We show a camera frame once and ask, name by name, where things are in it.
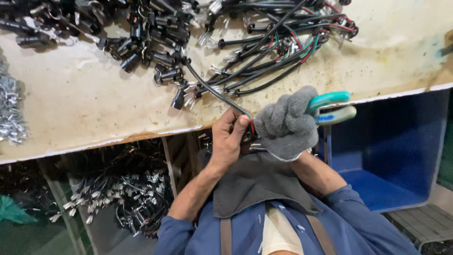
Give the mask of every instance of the blue shirt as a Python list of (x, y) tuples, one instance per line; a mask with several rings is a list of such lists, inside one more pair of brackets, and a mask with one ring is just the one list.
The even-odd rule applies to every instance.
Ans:
[[(420, 254), (384, 216), (372, 212), (359, 194), (347, 185), (325, 197), (325, 204), (311, 196), (321, 210), (317, 215), (339, 255)], [(304, 254), (323, 255), (307, 217), (271, 201), (288, 219), (302, 243)], [(255, 204), (231, 218), (233, 254), (256, 255), (263, 240), (265, 203)], [(198, 227), (170, 216), (162, 219), (156, 255), (220, 255), (220, 219), (213, 216), (212, 202), (203, 208)]]

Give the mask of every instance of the bare hand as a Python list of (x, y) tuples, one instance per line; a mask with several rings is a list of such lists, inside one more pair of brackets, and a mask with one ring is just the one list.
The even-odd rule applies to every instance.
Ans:
[(237, 161), (242, 135), (250, 123), (247, 115), (228, 109), (212, 126), (212, 157), (209, 166), (225, 173)]

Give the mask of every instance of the green cloth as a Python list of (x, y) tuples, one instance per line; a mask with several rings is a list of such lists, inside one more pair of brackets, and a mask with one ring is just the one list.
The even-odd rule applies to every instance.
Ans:
[(453, 191), (453, 93), (450, 93), (449, 114), (437, 183)]
[(9, 196), (0, 196), (0, 222), (10, 220), (19, 224), (35, 223), (38, 220), (28, 215), (17, 203)]

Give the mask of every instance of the work glove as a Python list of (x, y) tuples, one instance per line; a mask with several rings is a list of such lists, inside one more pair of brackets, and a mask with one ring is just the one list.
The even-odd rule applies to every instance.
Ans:
[(318, 92), (304, 86), (292, 95), (282, 95), (277, 103), (266, 105), (255, 118), (261, 144), (279, 160), (291, 162), (318, 143), (315, 120), (306, 112)]

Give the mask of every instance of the pliers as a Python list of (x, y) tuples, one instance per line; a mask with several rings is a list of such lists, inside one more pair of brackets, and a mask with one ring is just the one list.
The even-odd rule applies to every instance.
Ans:
[(349, 101), (351, 94), (348, 91), (337, 91), (314, 97), (308, 103), (308, 112), (314, 114), (315, 122), (319, 126), (340, 123), (356, 116), (357, 110), (354, 106), (346, 106), (329, 113), (317, 114), (316, 110), (322, 106), (333, 103)]

